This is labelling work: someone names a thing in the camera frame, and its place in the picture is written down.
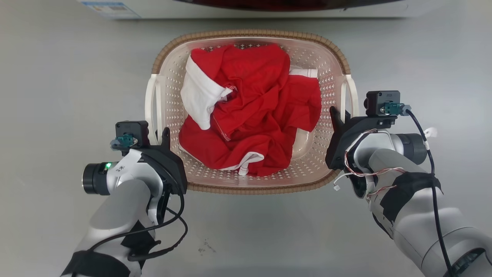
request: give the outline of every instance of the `cable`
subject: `cable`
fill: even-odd
[[[166,210],[168,210],[171,214],[173,214],[175,216],[178,216],[176,214],[176,212],[174,212],[170,208],[166,208]],[[139,261],[144,261],[144,260],[148,260],[148,259],[157,258],[159,256],[162,256],[164,254],[167,254],[167,253],[171,252],[176,247],[178,247],[178,245],[183,241],[183,239],[185,238],[185,236],[188,234],[188,224],[185,222],[185,220],[182,217],[179,216],[178,219],[184,225],[184,233],[183,233],[183,235],[180,237],[180,239],[175,244],[173,244],[171,247],[168,247],[168,248],[165,248],[163,250],[156,251],[156,252],[152,252],[152,253],[149,253],[149,254],[146,254],[146,255],[140,255],[138,257],[132,256],[132,255],[131,256],[128,256],[128,261],[130,261],[130,262],[139,262]]]
[[[431,154],[431,149],[429,148],[429,143],[427,142],[426,135],[424,134],[424,131],[422,130],[422,126],[420,126],[419,121],[417,120],[417,117],[413,114],[412,111],[409,109],[406,110],[408,115],[413,119],[413,122],[415,122],[415,125],[417,125],[417,128],[419,129],[420,135],[422,136],[422,139],[424,140],[424,145],[426,146],[427,149],[427,155],[429,156],[429,161],[430,161],[430,173],[435,174],[435,165],[434,165],[434,159]],[[434,218],[435,218],[435,228],[437,230],[437,238],[439,239],[439,245],[441,246],[441,251],[442,251],[442,256],[444,257],[444,262],[446,263],[446,268],[448,269],[448,275],[450,277],[453,277],[453,271],[451,267],[451,263],[449,261],[448,257],[448,252],[446,251],[446,246],[444,245],[444,239],[442,237],[442,230],[441,230],[441,222],[439,220],[439,208],[437,207],[437,193],[435,189],[434,183],[432,183],[431,186],[432,189],[432,205],[434,208]]]
[[[344,173],[344,174],[342,174],[342,175],[338,176],[338,177],[337,177],[337,178],[333,181],[333,186],[335,186],[335,184],[338,182],[338,180],[340,180],[342,177],[344,177],[344,176],[349,176],[349,175],[353,175],[353,174],[354,174],[354,173],[350,173],[350,172],[349,172],[349,173]]]
[[[159,250],[159,251],[156,251],[156,252],[149,253],[147,255],[138,255],[138,256],[131,256],[131,257],[129,256],[128,257],[128,260],[129,261],[130,261],[130,259],[132,259],[133,261],[142,261],[142,260],[146,260],[146,259],[152,259],[152,258],[156,258],[156,257],[162,256],[162,255],[164,255],[164,254],[166,254],[166,253],[174,250],[181,243],[181,241],[184,239],[184,237],[188,233],[188,225],[186,224],[186,222],[184,221],[184,219],[181,218],[181,215],[183,214],[183,211],[185,209],[184,208],[185,207],[185,197],[183,195],[183,192],[180,189],[180,186],[178,185],[178,183],[176,182],[176,180],[174,179],[174,177],[168,172],[168,170],[166,168],[164,168],[164,167],[159,166],[158,165],[158,162],[154,158],[152,158],[149,155],[146,155],[144,153],[142,153],[142,158],[144,158],[144,161],[146,161],[159,175],[161,175],[161,176],[167,176],[168,177],[167,180],[168,181],[171,181],[172,185],[174,185],[177,188],[178,195],[180,197],[180,202],[181,202],[179,211],[177,213],[175,213],[174,211],[172,211],[172,210],[170,210],[169,208],[166,207],[166,210],[168,210],[170,213],[174,214],[174,217],[173,218],[171,218],[168,221],[165,221],[165,222],[163,222],[161,224],[157,224],[157,225],[154,225],[154,226],[151,226],[151,227],[142,229],[142,230],[132,231],[132,232],[125,232],[125,233],[121,233],[121,234],[114,235],[114,236],[108,237],[106,239],[103,239],[103,240],[99,241],[98,243],[94,244],[91,248],[89,248],[86,251],[86,255],[88,253],[93,252],[96,248],[98,248],[99,246],[105,244],[106,242],[109,242],[109,241],[112,241],[112,240],[115,240],[115,239],[118,239],[118,238],[130,236],[130,235],[135,235],[135,234],[139,234],[139,233],[143,233],[143,232],[152,231],[152,230],[155,230],[155,229],[158,229],[158,228],[162,228],[164,226],[167,226],[167,225],[173,223],[177,219],[179,219],[184,224],[184,234],[181,236],[181,238],[178,240],[178,242],[176,242],[173,246],[171,246],[169,248],[166,248],[166,249],[163,249],[163,250]],[[72,273],[72,277],[76,277],[76,276],[77,276],[77,273],[76,272],[73,272]]]
[[[372,133],[377,133],[377,129],[371,129],[371,130],[367,130],[367,131],[364,131],[362,132],[353,142],[352,144],[349,145],[349,147],[347,148],[347,150],[345,150],[345,155],[344,155],[344,164],[345,164],[345,167],[350,171],[350,173],[352,173],[353,175],[357,176],[357,177],[365,177],[365,176],[374,176],[374,175],[379,175],[379,174],[384,174],[386,172],[389,172],[391,170],[396,170],[396,171],[399,171],[401,173],[405,173],[405,170],[403,168],[385,168],[385,169],[381,169],[377,172],[374,172],[374,173],[359,173],[359,172],[355,172],[349,165],[348,163],[348,152],[350,152],[350,150],[352,150],[352,148],[354,148],[354,146],[359,142],[361,141],[362,139],[364,139],[368,134],[372,134]],[[335,181],[338,181],[341,177],[343,176],[347,176],[347,175],[350,175],[350,174],[343,174],[342,176],[340,176],[339,178],[337,178]]]
[[[371,196],[373,196],[373,195],[376,195],[376,194],[380,193],[380,192],[381,192],[381,191],[383,191],[383,190],[390,189],[390,188],[394,188],[394,187],[396,187],[396,186],[387,186],[387,187],[382,187],[382,188],[380,188],[380,189],[376,190],[376,191],[375,191],[375,192],[373,192],[373,193],[368,193],[368,194],[366,195],[366,198],[367,198],[367,199],[369,199],[369,197],[371,197]]]

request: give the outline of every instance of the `sticker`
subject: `sticker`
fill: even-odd
[[[424,131],[424,134],[426,135],[426,138],[429,138],[429,137],[436,138],[437,137],[437,129],[434,127],[430,127]]]
[[[142,152],[130,149],[130,152],[124,156],[118,164],[116,164],[113,168],[111,168],[108,174],[116,177],[120,177],[123,174],[130,171],[130,169],[138,163],[138,161],[142,158]]]
[[[116,19],[136,19],[141,18],[138,14],[125,6],[123,2],[94,2],[94,1],[81,1],[83,5],[87,6],[91,10],[96,11],[104,17],[116,18]]]

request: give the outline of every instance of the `black cable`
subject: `black cable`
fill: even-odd
[[[415,122],[415,125],[417,125],[417,128],[419,129],[420,135],[422,136],[424,143],[427,144],[426,135],[424,134],[424,131],[422,130],[422,126],[420,126],[417,117],[415,117],[413,112],[410,111],[409,109],[406,110],[406,113],[408,113],[408,115],[410,115],[410,117],[413,119],[413,122]],[[434,159],[430,151],[431,151],[430,149],[427,150],[427,155],[429,156],[429,161],[430,161],[430,173],[435,174]],[[432,182],[431,189],[432,189],[432,205],[434,208],[434,219],[435,219],[435,228],[437,231],[437,238],[439,239],[439,245],[441,246],[442,256],[444,257],[444,262],[446,263],[446,268],[448,269],[448,275],[450,277],[453,277],[454,274],[453,271],[451,270],[452,267],[449,261],[448,252],[446,251],[446,246],[444,245],[444,239],[442,237],[441,221],[439,220],[439,208],[437,207],[437,193],[436,193],[434,182]]]
[[[170,208],[166,208],[166,210],[168,210],[168,212],[170,212],[171,214],[173,214],[175,216],[178,216],[176,214],[176,212],[174,212]],[[167,254],[167,253],[171,252],[172,250],[174,250],[176,247],[178,247],[178,245],[183,241],[183,239],[185,238],[185,236],[188,234],[188,224],[186,224],[185,220],[182,217],[179,216],[178,219],[184,225],[184,233],[181,236],[181,238],[175,244],[173,244],[173,246],[168,247],[168,248],[165,248],[165,249],[162,249],[162,250],[159,250],[159,251],[156,251],[156,252],[152,252],[152,253],[149,253],[149,254],[146,254],[146,255],[139,255],[139,256],[132,256],[131,255],[131,256],[128,256],[128,261],[130,261],[130,262],[140,262],[140,261],[144,261],[144,260],[148,260],[148,259],[154,259],[154,258],[160,257],[160,256],[162,256],[164,254]]]
[[[146,155],[144,153],[142,153],[142,158],[144,158],[144,161],[147,160],[148,164],[152,165],[152,164],[157,164],[157,161],[155,159],[153,159],[152,157],[150,157],[149,155]],[[132,257],[128,257],[128,260],[130,259],[133,259],[134,261],[142,261],[142,260],[145,260],[145,259],[152,259],[152,258],[156,258],[156,257],[159,257],[159,256],[162,256],[172,250],[174,250],[178,244],[181,243],[181,241],[184,239],[184,237],[186,236],[186,234],[188,233],[188,225],[186,224],[186,222],[183,220],[183,218],[181,218],[181,215],[183,214],[183,211],[184,211],[184,207],[185,207],[185,197],[183,195],[183,192],[181,191],[181,187],[178,185],[178,183],[176,182],[176,180],[174,179],[174,177],[168,172],[168,170],[164,167],[161,167],[161,166],[156,166],[156,167],[152,167],[159,175],[161,176],[166,176],[168,178],[166,178],[168,181],[171,181],[171,185],[174,185],[174,187],[177,188],[177,191],[178,191],[178,195],[180,197],[180,202],[181,202],[181,205],[180,205],[180,209],[177,213],[175,213],[174,211],[171,211],[169,208],[166,207],[166,210],[168,210],[170,213],[174,214],[174,217],[169,219],[168,221],[166,222],[163,222],[161,224],[157,224],[157,225],[154,225],[154,226],[151,226],[151,227],[148,227],[148,228],[145,228],[145,229],[142,229],[142,230],[138,230],[138,231],[132,231],[132,232],[125,232],[125,233],[121,233],[121,234],[118,234],[118,235],[114,235],[114,236],[111,236],[111,237],[108,237],[106,239],[103,239],[101,241],[99,241],[98,243],[94,244],[91,248],[89,248],[86,252],[87,253],[90,253],[90,252],[93,252],[96,248],[98,248],[99,246],[105,244],[106,242],[109,242],[109,241],[112,241],[112,240],[115,240],[115,239],[118,239],[118,238],[122,238],[122,237],[126,237],[126,236],[130,236],[130,235],[134,235],[134,234],[139,234],[139,233],[143,233],[143,232],[148,232],[148,231],[152,231],[152,230],[155,230],[155,229],[158,229],[158,228],[162,228],[164,226],[167,226],[171,223],[173,223],[174,221],[176,221],[177,219],[179,219],[183,224],[184,224],[184,234],[181,236],[181,238],[178,240],[177,243],[175,243],[172,247],[169,247],[169,248],[166,248],[166,249],[163,249],[163,250],[159,250],[159,251],[156,251],[156,252],[153,252],[153,253],[149,253],[147,255],[139,255],[139,256],[132,256]],[[76,272],[73,272],[72,273],[72,277],[76,277],[77,276],[77,273]]]

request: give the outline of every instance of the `woven basket rim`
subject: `woven basket rim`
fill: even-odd
[[[197,40],[204,40],[210,38],[225,38],[225,37],[277,37],[277,38],[290,38],[303,41],[314,42],[325,48],[327,48],[332,54],[335,55],[338,64],[341,67],[343,74],[350,74],[350,66],[342,51],[333,42],[326,38],[311,33],[292,32],[292,31],[278,31],[268,29],[240,29],[240,30],[223,30],[223,31],[210,31],[199,32],[187,35],[182,35],[169,42],[158,54],[152,67],[152,74],[159,74],[164,60],[167,56],[179,45]],[[286,186],[272,186],[272,187],[230,187],[221,185],[205,185],[200,183],[188,182],[188,189],[192,191],[201,191],[209,193],[220,194],[241,194],[241,195],[264,195],[264,194],[282,194],[292,193],[300,191],[308,191],[320,188],[331,181],[333,181],[340,173],[339,170],[331,171],[323,178],[303,184],[286,185]]]

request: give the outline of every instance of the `gray surface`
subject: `gray surface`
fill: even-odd
[[[159,50],[188,32],[226,28],[323,35],[347,56],[360,97],[400,90],[424,128],[439,130],[430,144],[446,196],[492,235],[491,8],[489,0],[454,1],[411,20],[111,22],[75,0],[0,0],[2,275],[62,272],[104,199],[84,193],[82,170],[118,159],[108,148],[114,123],[144,118]],[[416,129],[401,118],[392,131]],[[189,192],[188,237],[147,262],[144,276],[422,276],[346,180],[340,186],[276,196]],[[181,231],[173,224],[157,236],[170,245]]]

